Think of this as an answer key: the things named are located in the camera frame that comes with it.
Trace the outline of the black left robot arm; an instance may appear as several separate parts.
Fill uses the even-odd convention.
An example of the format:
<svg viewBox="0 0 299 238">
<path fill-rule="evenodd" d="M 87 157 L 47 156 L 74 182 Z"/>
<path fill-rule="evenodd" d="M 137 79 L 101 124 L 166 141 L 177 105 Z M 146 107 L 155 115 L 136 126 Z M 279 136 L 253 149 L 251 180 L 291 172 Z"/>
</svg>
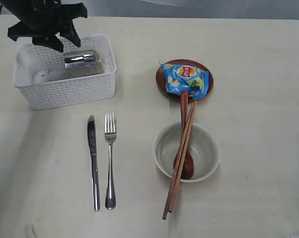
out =
<svg viewBox="0 0 299 238">
<path fill-rule="evenodd" d="M 56 36 L 81 46 L 73 19 L 88 17 L 88 10 L 82 2 L 62 4 L 60 0 L 0 0 L 0 5 L 20 21 L 8 29 L 7 36 L 13 41 L 20 37 L 31 37 L 36 46 L 43 46 L 58 52 L 64 45 Z"/>
</svg>

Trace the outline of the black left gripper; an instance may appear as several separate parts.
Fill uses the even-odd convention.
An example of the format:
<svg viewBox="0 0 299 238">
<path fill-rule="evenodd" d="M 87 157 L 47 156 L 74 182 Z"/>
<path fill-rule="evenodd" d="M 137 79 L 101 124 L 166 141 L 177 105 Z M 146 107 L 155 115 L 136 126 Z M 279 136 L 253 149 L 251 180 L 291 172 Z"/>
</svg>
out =
<svg viewBox="0 0 299 238">
<path fill-rule="evenodd" d="M 8 0 L 7 10 L 20 21 L 8 29 L 8 37 L 31 37 L 36 46 L 63 52 L 63 43 L 56 34 L 81 46 L 73 19 L 88 17 L 83 3 L 62 4 L 59 0 Z"/>
</svg>

